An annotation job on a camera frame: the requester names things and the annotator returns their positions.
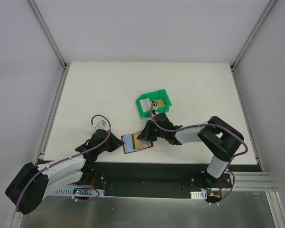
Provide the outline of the right aluminium frame post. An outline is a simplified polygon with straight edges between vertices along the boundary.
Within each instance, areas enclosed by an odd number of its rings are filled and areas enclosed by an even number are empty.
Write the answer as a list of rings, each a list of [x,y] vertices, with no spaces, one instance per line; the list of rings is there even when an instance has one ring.
[[[231,71],[234,72],[237,66],[239,65],[241,59],[244,57],[245,53],[248,51],[249,47],[252,45],[254,39],[257,37],[259,31],[265,24],[265,21],[269,17],[271,11],[278,3],[278,0],[269,0],[266,4],[265,8],[263,9],[261,15],[257,19],[255,25],[253,26],[252,30],[250,31],[247,39],[245,40],[240,52],[238,53],[237,57],[235,58],[234,62],[230,65]]]

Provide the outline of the green plastic bin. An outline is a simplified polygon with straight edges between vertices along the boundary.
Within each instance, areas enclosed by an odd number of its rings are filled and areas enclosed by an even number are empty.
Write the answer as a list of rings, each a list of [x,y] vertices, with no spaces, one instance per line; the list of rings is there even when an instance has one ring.
[[[166,113],[172,106],[168,93],[165,89],[160,89],[140,95],[135,100],[141,118],[150,117],[151,107],[159,113]]]

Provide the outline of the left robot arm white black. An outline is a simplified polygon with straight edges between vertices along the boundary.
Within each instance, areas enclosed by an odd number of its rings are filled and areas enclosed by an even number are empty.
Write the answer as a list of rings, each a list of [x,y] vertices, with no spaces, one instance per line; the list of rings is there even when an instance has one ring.
[[[90,139],[75,148],[68,157],[34,165],[25,164],[5,190],[16,206],[26,215],[34,211],[52,192],[69,184],[87,184],[91,179],[92,164],[103,152],[113,152],[123,141],[107,130],[96,130]]]

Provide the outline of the aluminium frame post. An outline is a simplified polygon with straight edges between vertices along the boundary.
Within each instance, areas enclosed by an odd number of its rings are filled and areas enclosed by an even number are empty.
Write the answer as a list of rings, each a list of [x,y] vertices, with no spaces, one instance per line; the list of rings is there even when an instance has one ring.
[[[54,55],[56,56],[57,60],[59,61],[59,64],[61,67],[65,70],[67,68],[67,62],[65,61],[65,58],[63,57],[61,51],[59,50],[59,47],[36,3],[35,0],[27,0],[27,3],[29,7],[31,8],[37,23],[39,24],[49,46],[51,47]]]
[[[278,0],[269,0],[266,4],[265,8],[263,9],[261,15],[257,19],[255,25],[253,26],[252,30],[250,31],[247,39],[245,40],[240,52],[238,53],[237,57],[235,58],[234,62],[230,65],[231,71],[234,72],[237,66],[239,65],[241,59],[244,57],[245,53],[248,51],[249,47],[252,45],[254,39],[257,37],[259,31],[265,24],[265,21],[269,17],[271,11],[278,3]]]

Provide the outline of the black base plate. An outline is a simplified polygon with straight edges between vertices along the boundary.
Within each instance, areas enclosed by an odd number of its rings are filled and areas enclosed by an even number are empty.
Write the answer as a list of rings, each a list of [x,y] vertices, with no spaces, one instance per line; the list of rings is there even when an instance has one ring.
[[[95,162],[78,185],[104,190],[105,196],[188,199],[202,187],[217,191],[231,188],[231,177],[205,182],[205,164]]]

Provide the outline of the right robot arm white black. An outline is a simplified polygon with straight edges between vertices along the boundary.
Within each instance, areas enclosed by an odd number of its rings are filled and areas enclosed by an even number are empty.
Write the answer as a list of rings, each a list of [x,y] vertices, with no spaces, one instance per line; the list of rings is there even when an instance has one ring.
[[[244,136],[217,116],[202,124],[182,126],[174,125],[165,113],[155,114],[137,139],[154,142],[158,138],[171,145],[203,142],[213,154],[204,175],[205,184],[212,188],[220,184],[221,175],[240,145],[244,144]]]

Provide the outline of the gold card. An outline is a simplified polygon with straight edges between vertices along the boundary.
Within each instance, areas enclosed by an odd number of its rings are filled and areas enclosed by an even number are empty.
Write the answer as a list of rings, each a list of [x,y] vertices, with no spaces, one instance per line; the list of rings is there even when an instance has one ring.
[[[163,99],[156,99],[155,102],[156,102],[158,107],[165,106],[165,102]]]
[[[144,141],[144,140],[138,140],[137,136],[140,134],[141,132],[136,132],[130,135],[130,139],[131,139],[131,146],[133,150],[140,150],[140,149],[145,149],[145,148],[149,148],[152,146],[151,142],[149,141]]]

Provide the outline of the red leather card holder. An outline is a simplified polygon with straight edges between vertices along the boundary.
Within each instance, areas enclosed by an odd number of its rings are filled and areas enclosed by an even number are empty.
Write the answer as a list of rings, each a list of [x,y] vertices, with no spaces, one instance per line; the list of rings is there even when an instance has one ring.
[[[137,137],[141,132],[136,132],[132,134],[126,134],[121,137],[123,141],[123,152],[124,154],[130,154],[134,152],[139,152],[141,150],[149,149],[153,147],[153,142],[140,140]]]

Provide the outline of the left aluminium frame post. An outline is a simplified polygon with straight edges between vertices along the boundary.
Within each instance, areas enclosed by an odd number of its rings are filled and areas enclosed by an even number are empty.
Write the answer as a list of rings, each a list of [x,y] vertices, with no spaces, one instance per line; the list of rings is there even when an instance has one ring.
[[[65,61],[65,58],[63,57],[61,51],[59,50],[59,47],[36,3],[35,0],[27,0],[27,3],[29,7],[31,8],[37,23],[39,24],[49,46],[51,47],[54,55],[56,56],[57,60],[59,61],[59,64],[61,67],[65,70],[67,68],[67,62]]]

